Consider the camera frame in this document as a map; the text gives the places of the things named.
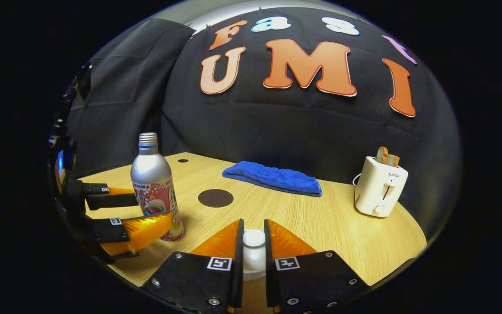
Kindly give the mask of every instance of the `blue towel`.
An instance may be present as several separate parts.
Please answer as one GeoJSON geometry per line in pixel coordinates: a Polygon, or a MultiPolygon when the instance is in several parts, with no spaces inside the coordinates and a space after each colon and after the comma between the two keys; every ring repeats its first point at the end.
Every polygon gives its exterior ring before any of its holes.
{"type": "Polygon", "coordinates": [[[289,169],[265,167],[258,163],[240,161],[222,172],[222,176],[261,187],[303,195],[321,196],[321,185],[314,177],[289,169]]]}

